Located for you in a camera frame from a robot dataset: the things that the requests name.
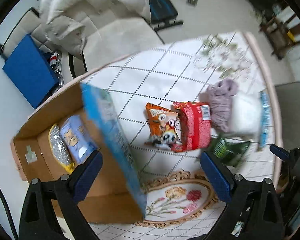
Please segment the blue tissue pack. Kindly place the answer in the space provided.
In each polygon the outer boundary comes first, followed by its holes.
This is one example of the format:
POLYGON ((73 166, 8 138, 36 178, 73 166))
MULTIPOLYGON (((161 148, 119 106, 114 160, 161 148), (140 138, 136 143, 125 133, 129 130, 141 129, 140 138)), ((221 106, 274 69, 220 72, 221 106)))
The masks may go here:
POLYGON ((98 146, 79 115, 70 116, 61 127, 61 136, 76 164, 82 164, 98 146))

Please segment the red noodle packet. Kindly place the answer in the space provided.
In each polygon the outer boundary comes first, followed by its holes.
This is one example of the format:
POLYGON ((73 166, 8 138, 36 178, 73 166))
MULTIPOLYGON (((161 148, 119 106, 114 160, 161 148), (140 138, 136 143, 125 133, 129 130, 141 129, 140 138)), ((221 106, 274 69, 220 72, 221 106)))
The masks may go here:
POLYGON ((181 144, 174 152, 207 148, 210 144, 211 118, 207 102, 174 102, 181 129, 181 144))

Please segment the light blue narrow packet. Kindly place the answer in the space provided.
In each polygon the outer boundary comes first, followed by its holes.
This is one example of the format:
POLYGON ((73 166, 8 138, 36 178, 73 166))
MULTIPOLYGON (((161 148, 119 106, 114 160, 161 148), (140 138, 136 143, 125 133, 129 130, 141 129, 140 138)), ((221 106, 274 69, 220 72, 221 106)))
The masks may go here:
POLYGON ((258 150, 262 150, 267 141, 268 130, 269 130, 269 122, 270 122, 270 104, 268 100, 268 94, 265 90, 260 92, 260 100, 262 106, 261 112, 261 124, 260 124, 260 136, 258 143, 258 150))

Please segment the dark green snack bag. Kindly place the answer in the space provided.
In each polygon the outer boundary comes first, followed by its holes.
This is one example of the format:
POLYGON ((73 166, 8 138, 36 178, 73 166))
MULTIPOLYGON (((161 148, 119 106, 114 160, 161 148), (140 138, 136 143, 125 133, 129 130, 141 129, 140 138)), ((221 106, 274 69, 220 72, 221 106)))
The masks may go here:
POLYGON ((228 142, 221 134, 211 140, 207 152, 215 155, 224 165, 236 167, 249 149, 250 144, 249 141, 228 142))

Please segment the grey chair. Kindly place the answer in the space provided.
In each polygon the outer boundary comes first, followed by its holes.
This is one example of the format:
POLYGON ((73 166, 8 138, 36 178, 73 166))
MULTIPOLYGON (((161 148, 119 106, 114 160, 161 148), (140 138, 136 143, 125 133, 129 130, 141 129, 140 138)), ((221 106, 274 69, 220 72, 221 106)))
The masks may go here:
POLYGON ((300 148, 300 81, 275 86, 282 119, 284 148, 300 148))

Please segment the brown cardboard box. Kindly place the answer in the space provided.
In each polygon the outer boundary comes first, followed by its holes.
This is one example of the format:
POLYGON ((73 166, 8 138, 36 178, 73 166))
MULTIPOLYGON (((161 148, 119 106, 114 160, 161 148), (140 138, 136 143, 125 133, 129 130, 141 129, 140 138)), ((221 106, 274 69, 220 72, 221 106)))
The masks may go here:
POLYGON ((84 82, 65 86, 23 124, 12 148, 28 180, 56 180, 87 164, 71 190, 87 221, 144 219, 146 195, 114 102, 105 90, 84 82))

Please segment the white plastic pack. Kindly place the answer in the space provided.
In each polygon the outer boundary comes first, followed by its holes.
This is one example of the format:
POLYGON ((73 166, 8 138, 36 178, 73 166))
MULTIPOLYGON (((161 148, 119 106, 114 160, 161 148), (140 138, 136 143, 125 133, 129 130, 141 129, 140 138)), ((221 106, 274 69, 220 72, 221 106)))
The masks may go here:
POLYGON ((261 125, 261 100, 256 95, 238 92, 232 98, 231 116, 228 122, 230 134, 255 135, 261 125))

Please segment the yellow silver snack bag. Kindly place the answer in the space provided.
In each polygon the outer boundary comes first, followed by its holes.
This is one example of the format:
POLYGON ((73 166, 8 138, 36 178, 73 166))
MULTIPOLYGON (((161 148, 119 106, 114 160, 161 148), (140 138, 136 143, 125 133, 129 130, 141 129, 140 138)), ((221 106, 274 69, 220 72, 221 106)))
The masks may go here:
POLYGON ((49 144, 52 155, 62 168, 71 174, 75 169, 75 163, 68 151, 65 142, 60 134, 60 127, 57 124, 53 124, 48 133, 49 144))

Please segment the lavender fuzzy cloth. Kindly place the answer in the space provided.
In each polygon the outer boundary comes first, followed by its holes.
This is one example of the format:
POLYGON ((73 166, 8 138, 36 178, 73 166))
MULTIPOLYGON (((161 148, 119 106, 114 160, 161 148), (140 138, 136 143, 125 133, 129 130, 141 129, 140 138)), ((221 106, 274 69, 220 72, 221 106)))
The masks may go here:
POLYGON ((230 131, 229 120, 232 111, 232 100, 237 92, 237 82, 225 78, 214 85, 209 85, 205 92, 199 96, 200 101, 209 103, 212 125, 221 132, 227 133, 230 131))

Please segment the orange snack bag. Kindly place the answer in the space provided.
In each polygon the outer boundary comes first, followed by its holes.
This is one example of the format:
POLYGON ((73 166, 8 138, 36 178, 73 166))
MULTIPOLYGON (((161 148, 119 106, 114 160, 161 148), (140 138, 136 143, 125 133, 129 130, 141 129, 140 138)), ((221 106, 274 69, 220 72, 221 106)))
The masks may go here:
POLYGON ((175 130, 178 113, 152 103, 147 103, 146 112, 150 135, 145 144, 162 150, 175 150, 181 144, 175 130))

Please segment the dark wooden shelf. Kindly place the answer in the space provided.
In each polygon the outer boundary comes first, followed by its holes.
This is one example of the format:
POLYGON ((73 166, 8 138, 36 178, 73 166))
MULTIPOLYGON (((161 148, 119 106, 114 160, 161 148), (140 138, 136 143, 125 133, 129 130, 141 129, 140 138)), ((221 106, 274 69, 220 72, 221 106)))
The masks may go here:
POLYGON ((263 20, 260 24, 263 32, 273 48, 272 55, 282 60, 289 50, 300 46, 300 19, 287 6, 270 20, 263 20))

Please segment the blue flat board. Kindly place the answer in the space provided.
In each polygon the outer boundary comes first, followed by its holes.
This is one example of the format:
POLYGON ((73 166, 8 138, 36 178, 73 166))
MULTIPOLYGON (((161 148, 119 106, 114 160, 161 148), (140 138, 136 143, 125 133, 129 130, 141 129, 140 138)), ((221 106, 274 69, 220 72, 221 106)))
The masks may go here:
POLYGON ((57 75, 29 34, 18 43, 2 69, 34 109, 59 85, 57 75))

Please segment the beige sofa chair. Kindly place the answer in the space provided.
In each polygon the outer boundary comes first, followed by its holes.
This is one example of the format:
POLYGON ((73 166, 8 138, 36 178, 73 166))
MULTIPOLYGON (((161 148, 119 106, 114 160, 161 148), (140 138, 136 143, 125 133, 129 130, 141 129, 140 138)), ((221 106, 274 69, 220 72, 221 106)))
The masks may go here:
POLYGON ((29 34, 43 52, 61 51, 61 76, 68 83, 91 69, 164 44, 153 28, 138 17, 115 20, 97 31, 93 29, 89 18, 84 23, 91 34, 83 49, 83 59, 77 59, 46 39, 38 11, 30 8, 14 26, 6 41, 0 44, 0 56, 6 60, 23 37, 29 34))

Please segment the blue black exercise bench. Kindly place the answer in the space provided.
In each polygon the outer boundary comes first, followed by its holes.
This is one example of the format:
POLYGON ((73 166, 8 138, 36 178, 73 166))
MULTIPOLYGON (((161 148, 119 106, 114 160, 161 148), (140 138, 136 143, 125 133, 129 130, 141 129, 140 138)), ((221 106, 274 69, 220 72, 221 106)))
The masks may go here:
POLYGON ((184 23, 177 20, 178 12, 170 0, 149 0, 149 7, 151 25, 155 32, 184 23))

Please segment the white puffy jacket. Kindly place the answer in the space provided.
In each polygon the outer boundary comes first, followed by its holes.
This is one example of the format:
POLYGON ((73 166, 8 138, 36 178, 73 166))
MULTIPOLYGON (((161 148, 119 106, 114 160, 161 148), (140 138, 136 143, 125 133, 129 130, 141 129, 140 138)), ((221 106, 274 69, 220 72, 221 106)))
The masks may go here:
POLYGON ((81 57, 86 39, 112 22, 151 20, 149 0, 40 0, 39 17, 48 41, 81 57))

